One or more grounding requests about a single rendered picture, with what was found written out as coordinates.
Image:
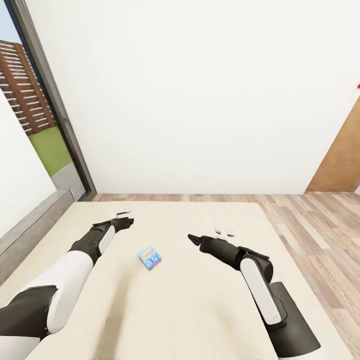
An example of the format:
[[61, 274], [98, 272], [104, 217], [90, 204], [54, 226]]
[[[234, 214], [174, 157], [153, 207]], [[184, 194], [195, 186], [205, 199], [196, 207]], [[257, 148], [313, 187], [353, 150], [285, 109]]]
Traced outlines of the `board game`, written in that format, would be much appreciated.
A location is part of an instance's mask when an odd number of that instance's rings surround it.
[[138, 256], [149, 270], [152, 270], [159, 262], [162, 261], [161, 255], [159, 255], [151, 245], [142, 250]]

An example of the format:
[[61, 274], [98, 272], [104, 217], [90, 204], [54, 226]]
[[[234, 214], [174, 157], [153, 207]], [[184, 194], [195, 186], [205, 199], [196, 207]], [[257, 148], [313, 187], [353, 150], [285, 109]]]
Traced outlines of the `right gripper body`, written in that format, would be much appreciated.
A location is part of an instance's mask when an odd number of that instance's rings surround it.
[[224, 251], [229, 247], [229, 245], [233, 244], [224, 239], [202, 235], [202, 242], [200, 243], [199, 250], [205, 254], [211, 254], [225, 263], [223, 259]]

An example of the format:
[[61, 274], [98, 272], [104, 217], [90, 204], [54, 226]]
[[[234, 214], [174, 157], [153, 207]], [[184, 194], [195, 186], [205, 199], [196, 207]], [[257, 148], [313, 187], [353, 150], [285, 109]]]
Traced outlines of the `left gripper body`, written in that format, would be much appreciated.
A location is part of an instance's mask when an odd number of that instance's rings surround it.
[[121, 230], [127, 230], [131, 227], [130, 220], [128, 217], [115, 218], [115, 219], [111, 219], [111, 221], [115, 222], [116, 225], [118, 226], [117, 232], [120, 232]]

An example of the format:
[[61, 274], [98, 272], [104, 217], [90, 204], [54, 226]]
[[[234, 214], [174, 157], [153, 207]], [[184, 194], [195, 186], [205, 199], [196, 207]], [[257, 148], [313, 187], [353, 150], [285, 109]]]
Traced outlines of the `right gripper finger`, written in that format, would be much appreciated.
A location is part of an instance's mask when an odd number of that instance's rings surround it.
[[188, 234], [187, 237], [196, 245], [196, 246], [200, 246], [200, 243], [202, 242], [202, 236], [196, 236], [193, 234]]

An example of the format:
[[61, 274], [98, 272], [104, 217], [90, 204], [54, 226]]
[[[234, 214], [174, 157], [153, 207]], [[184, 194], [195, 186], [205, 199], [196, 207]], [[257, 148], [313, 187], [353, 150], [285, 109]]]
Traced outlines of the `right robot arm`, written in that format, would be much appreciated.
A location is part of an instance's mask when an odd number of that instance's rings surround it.
[[235, 230], [227, 226], [214, 229], [214, 237], [188, 234], [205, 254], [240, 271], [254, 300], [278, 360], [330, 360], [305, 317], [282, 281], [272, 282], [274, 267], [269, 256], [227, 241]]

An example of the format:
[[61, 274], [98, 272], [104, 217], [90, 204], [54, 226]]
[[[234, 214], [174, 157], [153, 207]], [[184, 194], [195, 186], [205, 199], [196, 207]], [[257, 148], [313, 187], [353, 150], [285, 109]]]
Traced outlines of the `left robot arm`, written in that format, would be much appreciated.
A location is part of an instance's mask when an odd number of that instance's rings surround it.
[[109, 220], [93, 224], [71, 249], [0, 308], [0, 360], [25, 360], [47, 336], [59, 333], [70, 319], [97, 260], [116, 233], [134, 218], [130, 207], [109, 211]]

